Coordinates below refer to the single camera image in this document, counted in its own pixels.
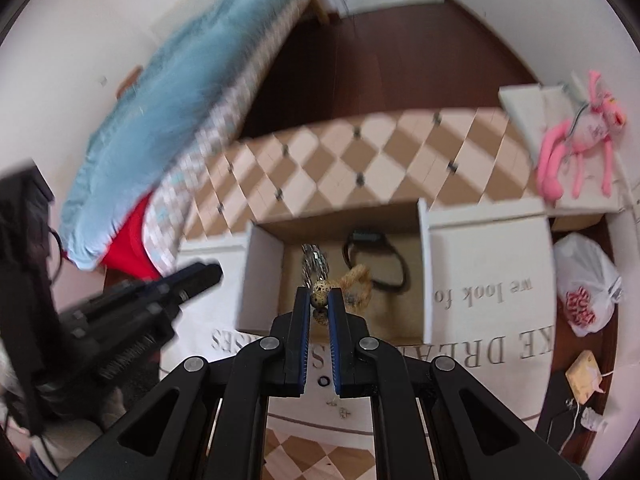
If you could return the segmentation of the small silver earring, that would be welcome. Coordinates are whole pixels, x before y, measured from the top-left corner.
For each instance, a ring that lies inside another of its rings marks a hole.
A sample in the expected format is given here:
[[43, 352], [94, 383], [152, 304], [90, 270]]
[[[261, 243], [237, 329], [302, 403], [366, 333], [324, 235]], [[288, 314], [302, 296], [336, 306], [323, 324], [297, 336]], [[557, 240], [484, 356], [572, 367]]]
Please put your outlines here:
[[337, 396], [334, 396], [332, 400], [326, 401], [326, 405], [330, 406], [331, 408], [335, 408], [337, 410], [338, 416], [340, 416], [341, 419], [349, 418], [349, 409], [344, 407], [342, 401]]

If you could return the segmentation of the black fitness band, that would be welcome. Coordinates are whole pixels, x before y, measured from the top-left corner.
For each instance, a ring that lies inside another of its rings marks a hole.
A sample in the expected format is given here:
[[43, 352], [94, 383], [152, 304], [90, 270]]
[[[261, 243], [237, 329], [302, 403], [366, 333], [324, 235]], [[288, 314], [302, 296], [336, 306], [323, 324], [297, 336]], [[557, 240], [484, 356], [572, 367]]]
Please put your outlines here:
[[380, 292], [402, 294], [410, 286], [408, 263], [387, 236], [377, 230], [356, 229], [347, 235], [343, 260], [352, 270], [359, 258], [372, 266], [372, 285]]

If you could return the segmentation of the red blanket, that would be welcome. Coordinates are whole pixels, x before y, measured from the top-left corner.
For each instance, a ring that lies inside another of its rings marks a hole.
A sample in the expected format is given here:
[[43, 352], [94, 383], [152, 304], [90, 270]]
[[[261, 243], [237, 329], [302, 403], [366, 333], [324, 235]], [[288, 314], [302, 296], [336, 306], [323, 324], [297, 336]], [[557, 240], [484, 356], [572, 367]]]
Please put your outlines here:
[[152, 263], [143, 245], [142, 228], [146, 208], [152, 193], [142, 197], [130, 212], [101, 260], [107, 270], [125, 273], [139, 280], [157, 280], [160, 272]]

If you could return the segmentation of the checkered bed sheet mattress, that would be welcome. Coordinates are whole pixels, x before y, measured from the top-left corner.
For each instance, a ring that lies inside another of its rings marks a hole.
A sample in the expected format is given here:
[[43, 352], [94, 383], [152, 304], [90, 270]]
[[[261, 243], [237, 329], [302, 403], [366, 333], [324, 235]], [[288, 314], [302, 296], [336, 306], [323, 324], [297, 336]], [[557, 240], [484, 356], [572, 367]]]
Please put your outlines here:
[[255, 96], [292, 28], [310, 0], [291, 0], [250, 50], [239, 75], [231, 79], [212, 106], [194, 140], [181, 152], [151, 193], [142, 220], [142, 245], [155, 270], [168, 274], [188, 223], [195, 194], [207, 174], [209, 159], [224, 151], [240, 134]]

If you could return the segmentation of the white cardboard box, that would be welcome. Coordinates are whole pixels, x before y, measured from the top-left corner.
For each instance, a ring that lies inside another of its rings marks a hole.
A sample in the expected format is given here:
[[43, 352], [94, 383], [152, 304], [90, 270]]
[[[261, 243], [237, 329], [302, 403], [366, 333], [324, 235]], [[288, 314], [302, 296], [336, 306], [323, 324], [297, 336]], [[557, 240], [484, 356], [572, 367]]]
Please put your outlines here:
[[304, 284], [303, 246], [316, 245], [337, 282], [350, 270], [343, 260], [347, 235], [356, 229], [384, 233], [404, 256], [410, 286], [402, 294], [372, 289], [356, 281], [346, 289], [347, 305], [363, 316], [370, 333], [398, 346], [428, 344], [433, 339], [433, 273], [428, 206], [425, 200], [347, 208], [300, 218], [247, 225], [245, 255], [238, 272], [240, 291], [232, 326], [263, 335], [272, 319], [292, 309], [296, 288]]

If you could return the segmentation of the checkered tablecloth with text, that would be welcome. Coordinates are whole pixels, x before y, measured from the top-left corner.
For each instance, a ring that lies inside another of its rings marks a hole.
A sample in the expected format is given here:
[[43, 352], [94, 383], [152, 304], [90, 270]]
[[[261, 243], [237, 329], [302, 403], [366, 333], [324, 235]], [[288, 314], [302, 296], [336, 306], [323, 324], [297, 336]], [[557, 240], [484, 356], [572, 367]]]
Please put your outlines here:
[[[209, 159], [177, 256], [179, 266], [217, 261], [224, 278], [186, 307], [160, 368], [228, 358], [262, 336], [232, 326], [250, 222], [422, 198], [433, 339], [395, 346], [424, 361], [451, 356], [535, 426], [556, 315], [551, 234], [534, 191], [521, 136], [498, 108], [372, 114], [236, 142]], [[304, 284], [320, 272], [326, 258], [305, 244]]]

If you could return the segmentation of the brown pillow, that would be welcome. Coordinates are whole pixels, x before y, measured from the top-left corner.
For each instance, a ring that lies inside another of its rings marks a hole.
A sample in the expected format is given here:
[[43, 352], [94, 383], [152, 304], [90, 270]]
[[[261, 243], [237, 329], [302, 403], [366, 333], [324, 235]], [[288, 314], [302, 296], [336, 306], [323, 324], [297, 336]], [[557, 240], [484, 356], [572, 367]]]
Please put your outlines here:
[[140, 74], [143, 72], [143, 66], [137, 65], [135, 68], [130, 70], [129, 74], [125, 77], [125, 79], [120, 83], [116, 90], [116, 99], [120, 99], [122, 95], [138, 80]]

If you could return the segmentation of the light blue quilt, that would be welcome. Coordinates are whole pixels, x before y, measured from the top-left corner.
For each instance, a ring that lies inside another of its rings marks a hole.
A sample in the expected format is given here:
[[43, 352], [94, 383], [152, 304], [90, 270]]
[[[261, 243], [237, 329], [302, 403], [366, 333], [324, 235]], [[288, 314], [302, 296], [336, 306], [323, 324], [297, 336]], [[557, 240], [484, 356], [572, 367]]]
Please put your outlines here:
[[153, 54], [92, 134], [63, 205], [58, 232], [75, 266], [101, 262], [293, 1], [215, 0]]

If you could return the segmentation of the beige small box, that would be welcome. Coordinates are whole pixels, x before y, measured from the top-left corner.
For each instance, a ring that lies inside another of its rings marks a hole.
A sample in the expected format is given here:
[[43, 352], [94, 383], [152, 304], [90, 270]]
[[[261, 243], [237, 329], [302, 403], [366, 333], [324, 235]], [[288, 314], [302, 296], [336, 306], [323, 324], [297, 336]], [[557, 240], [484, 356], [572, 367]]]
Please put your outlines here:
[[603, 393], [600, 387], [602, 374], [591, 350], [584, 350], [570, 368], [565, 377], [578, 404], [585, 405], [595, 393]]

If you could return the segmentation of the white plastic shopping bag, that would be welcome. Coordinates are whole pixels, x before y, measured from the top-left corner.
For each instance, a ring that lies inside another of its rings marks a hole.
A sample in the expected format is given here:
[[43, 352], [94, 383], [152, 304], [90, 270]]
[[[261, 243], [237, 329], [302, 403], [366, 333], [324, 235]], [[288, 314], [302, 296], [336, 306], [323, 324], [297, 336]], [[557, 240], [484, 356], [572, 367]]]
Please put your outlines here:
[[577, 337], [600, 332], [623, 293], [622, 277], [601, 246], [573, 232], [553, 246], [556, 292]]

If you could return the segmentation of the white cloth covered box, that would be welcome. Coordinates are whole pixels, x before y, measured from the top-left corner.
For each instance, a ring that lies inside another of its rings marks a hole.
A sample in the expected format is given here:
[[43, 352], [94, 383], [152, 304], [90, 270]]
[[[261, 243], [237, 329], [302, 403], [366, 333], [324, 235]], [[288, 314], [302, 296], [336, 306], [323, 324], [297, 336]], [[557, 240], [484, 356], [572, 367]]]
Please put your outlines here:
[[499, 89], [500, 103], [524, 138], [536, 191], [559, 214], [607, 214], [630, 205], [616, 141], [627, 117], [595, 70], [582, 82]]

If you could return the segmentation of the pink panther plush toy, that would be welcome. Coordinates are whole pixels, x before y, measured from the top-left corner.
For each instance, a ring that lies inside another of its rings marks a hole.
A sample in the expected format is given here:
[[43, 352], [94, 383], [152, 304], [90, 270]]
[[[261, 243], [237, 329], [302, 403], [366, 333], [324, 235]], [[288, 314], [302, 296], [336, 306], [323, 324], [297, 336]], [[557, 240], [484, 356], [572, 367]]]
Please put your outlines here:
[[557, 202], [564, 194], [559, 181], [559, 171], [565, 159], [574, 157], [577, 164], [572, 196], [578, 198], [586, 180], [585, 154], [596, 146], [602, 146], [603, 177], [601, 192], [612, 196], [614, 177], [614, 143], [616, 134], [622, 133], [627, 116], [608, 90], [602, 74], [588, 72], [588, 99], [572, 119], [544, 133], [538, 155], [537, 190], [548, 203]]

